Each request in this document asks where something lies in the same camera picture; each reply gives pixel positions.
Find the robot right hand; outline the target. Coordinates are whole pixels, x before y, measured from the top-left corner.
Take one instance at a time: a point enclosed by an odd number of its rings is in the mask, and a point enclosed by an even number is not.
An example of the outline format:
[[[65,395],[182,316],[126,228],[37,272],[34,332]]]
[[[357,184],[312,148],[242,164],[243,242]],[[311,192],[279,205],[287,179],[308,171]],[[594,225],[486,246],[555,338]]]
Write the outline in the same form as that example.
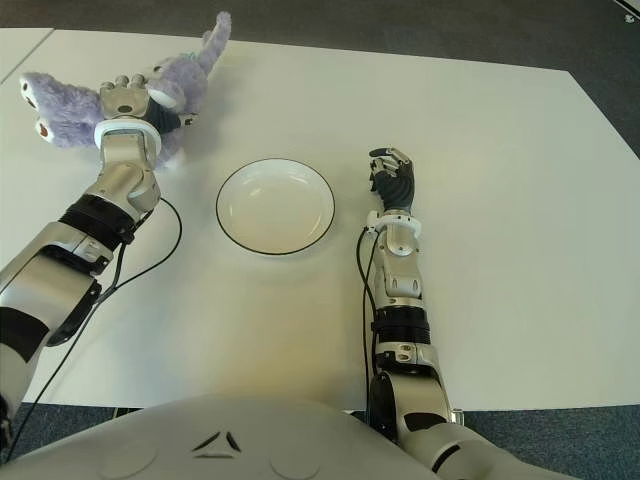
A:
[[[369,152],[370,191],[378,194],[384,210],[410,213],[415,195],[415,178],[411,159],[394,147]]]

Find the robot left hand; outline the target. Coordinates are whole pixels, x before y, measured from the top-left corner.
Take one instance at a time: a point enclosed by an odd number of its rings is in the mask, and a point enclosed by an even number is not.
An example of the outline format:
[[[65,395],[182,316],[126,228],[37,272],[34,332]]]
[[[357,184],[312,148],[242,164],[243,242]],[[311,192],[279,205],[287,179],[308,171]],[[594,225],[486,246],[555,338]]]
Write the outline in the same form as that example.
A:
[[[106,120],[136,119],[153,126],[160,134],[191,126],[196,113],[178,113],[178,102],[168,94],[147,86],[147,78],[118,76],[104,82],[99,90],[101,109]]]

